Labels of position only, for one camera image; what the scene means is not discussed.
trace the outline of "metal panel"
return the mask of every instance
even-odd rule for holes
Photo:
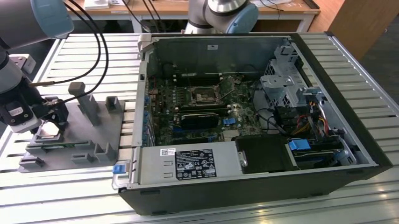
[[[112,54],[136,53],[136,34],[107,34],[110,51]],[[333,50],[331,58],[338,55],[337,43],[323,34],[303,35],[315,55],[326,56]],[[56,41],[50,57],[42,67],[36,80],[63,79],[83,74],[94,64],[75,62],[74,57],[83,54],[96,54],[96,42],[91,34],[72,34],[67,42]],[[124,200],[111,188],[112,167],[51,171],[43,173],[20,174],[15,171],[24,153],[24,146],[31,138],[30,133],[11,134],[7,129],[0,139],[0,217],[2,223],[370,223],[386,220],[395,221],[399,217],[399,121],[394,107],[389,107],[381,92],[374,91],[373,82],[366,82],[367,74],[354,68],[354,60],[343,62],[322,62],[329,75],[349,99],[378,144],[390,157],[394,168],[374,178],[349,184],[329,196],[284,200],[254,205],[235,206],[214,210],[202,210],[142,217],[136,215]],[[124,113],[123,137],[120,139],[120,154],[130,151],[134,128],[134,110],[136,97],[139,61],[112,61],[107,81],[95,92],[95,98],[102,100],[114,94],[127,100]],[[103,73],[104,63],[86,79],[94,87],[95,81]],[[130,83],[114,82],[132,79]],[[71,97],[67,86],[40,87],[43,94]]]

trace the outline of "blue tab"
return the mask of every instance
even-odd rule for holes
[[[236,123],[236,119],[235,118],[230,118],[230,119],[224,119],[223,120],[223,124],[224,125],[232,125]]]
[[[126,173],[126,165],[115,165],[112,168],[114,174],[124,174]]]
[[[291,151],[294,150],[310,150],[311,146],[306,139],[295,139],[288,143]]]

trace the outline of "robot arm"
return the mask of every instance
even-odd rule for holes
[[[190,0],[186,34],[248,33],[258,21],[250,0]]]
[[[248,0],[191,0],[186,33],[247,33],[256,20],[258,8]],[[72,30],[63,0],[0,0],[0,121],[16,133],[36,130],[42,119],[62,124],[68,112],[66,105],[51,109],[59,99],[42,98],[7,50]]]
[[[58,38],[72,30],[63,0],[0,0],[0,119],[14,132],[40,126],[51,102],[30,87],[31,81],[7,50]]]

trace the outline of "circuit board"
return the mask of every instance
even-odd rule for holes
[[[231,141],[236,136],[262,133],[251,103],[254,81],[240,75],[220,75],[219,83],[178,84],[176,79],[150,81],[155,145]],[[195,121],[184,126],[184,119]]]

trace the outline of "floor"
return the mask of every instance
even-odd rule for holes
[[[130,21],[119,21],[119,25],[115,25],[115,23],[107,24],[104,21],[96,21],[96,23],[107,33],[131,33],[134,31]],[[88,28],[79,21],[75,22],[74,33],[90,33]],[[52,42],[52,40],[48,40],[10,52],[11,54],[31,54],[35,58],[38,65],[30,75],[32,80],[48,54]],[[361,63],[397,103],[399,103],[399,16],[387,27],[386,33],[378,39]],[[6,125],[0,123],[0,136],[4,129]]]

